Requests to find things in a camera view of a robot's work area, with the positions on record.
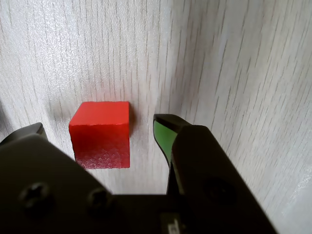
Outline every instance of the black plastic part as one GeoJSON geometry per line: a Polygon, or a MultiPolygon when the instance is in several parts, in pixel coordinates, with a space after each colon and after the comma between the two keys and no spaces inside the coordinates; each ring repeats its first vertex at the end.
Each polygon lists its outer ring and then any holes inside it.
{"type": "Polygon", "coordinates": [[[178,185],[203,233],[276,233],[205,126],[184,126],[172,148],[178,185]]]}
{"type": "Polygon", "coordinates": [[[171,114],[155,114],[154,120],[176,133],[179,133],[183,126],[191,125],[179,116],[171,114]]]}
{"type": "Polygon", "coordinates": [[[1,231],[276,233],[208,128],[185,124],[178,130],[167,195],[111,195],[37,133],[7,142],[0,147],[1,231]],[[44,215],[29,215],[19,195],[38,182],[48,186],[43,195],[53,203],[33,210],[44,215]],[[93,197],[97,192],[103,199],[93,197]]]}
{"type": "Polygon", "coordinates": [[[45,130],[43,128],[42,123],[35,123],[20,129],[17,129],[16,131],[12,132],[10,135],[8,135],[2,142],[0,142],[0,146],[7,144],[11,141],[21,139],[29,134],[38,134],[46,139],[47,135],[45,133],[45,130]]]}

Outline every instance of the cube front face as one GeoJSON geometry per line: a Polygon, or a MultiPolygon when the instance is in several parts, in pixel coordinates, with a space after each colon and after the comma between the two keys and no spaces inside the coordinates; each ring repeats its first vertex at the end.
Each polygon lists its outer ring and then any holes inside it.
{"type": "Polygon", "coordinates": [[[83,168],[130,167],[128,102],[84,102],[69,123],[69,133],[83,168]]]}

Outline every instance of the wood grain table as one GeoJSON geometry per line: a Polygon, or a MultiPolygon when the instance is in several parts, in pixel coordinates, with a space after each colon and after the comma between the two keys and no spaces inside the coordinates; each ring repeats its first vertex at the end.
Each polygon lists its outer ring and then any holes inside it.
{"type": "Polygon", "coordinates": [[[164,193],[154,113],[207,126],[281,233],[312,229],[310,0],[2,0],[0,140],[42,122],[74,157],[84,101],[131,103],[114,193],[164,193]]]}

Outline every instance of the screw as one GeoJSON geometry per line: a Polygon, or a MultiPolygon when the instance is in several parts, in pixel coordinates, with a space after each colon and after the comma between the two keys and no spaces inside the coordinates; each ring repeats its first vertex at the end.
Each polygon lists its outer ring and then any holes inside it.
{"type": "Polygon", "coordinates": [[[104,188],[97,188],[89,193],[87,201],[90,212],[99,216],[107,212],[112,199],[111,195],[104,188]]]}
{"type": "Polygon", "coordinates": [[[220,178],[209,179],[204,190],[211,201],[220,205],[233,205],[236,202],[234,186],[220,178]]]}
{"type": "Polygon", "coordinates": [[[51,204],[50,188],[46,183],[33,183],[19,195],[23,208],[30,212],[42,213],[51,204]]]}

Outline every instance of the red cube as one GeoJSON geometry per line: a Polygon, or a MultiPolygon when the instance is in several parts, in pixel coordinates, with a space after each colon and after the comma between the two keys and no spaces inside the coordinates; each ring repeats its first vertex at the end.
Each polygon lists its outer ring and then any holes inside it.
{"type": "Polygon", "coordinates": [[[69,122],[76,162],[85,169],[129,168],[129,102],[84,102],[69,122]]]}

